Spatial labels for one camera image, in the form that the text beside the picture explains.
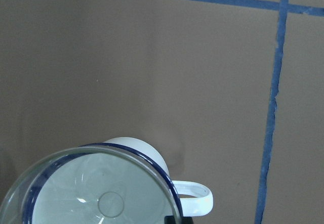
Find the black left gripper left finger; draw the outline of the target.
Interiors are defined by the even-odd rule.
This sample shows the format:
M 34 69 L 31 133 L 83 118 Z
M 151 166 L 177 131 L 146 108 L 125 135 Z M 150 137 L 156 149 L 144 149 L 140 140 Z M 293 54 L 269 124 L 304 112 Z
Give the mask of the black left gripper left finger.
M 165 216 L 164 217 L 164 224 L 176 224 L 175 217 L 173 215 Z

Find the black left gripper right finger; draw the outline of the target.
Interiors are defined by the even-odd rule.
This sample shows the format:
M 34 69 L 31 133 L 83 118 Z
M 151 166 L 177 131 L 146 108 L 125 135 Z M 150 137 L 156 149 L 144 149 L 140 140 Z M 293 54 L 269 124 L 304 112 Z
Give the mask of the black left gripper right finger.
M 181 224 L 193 224 L 192 217 L 182 217 Z

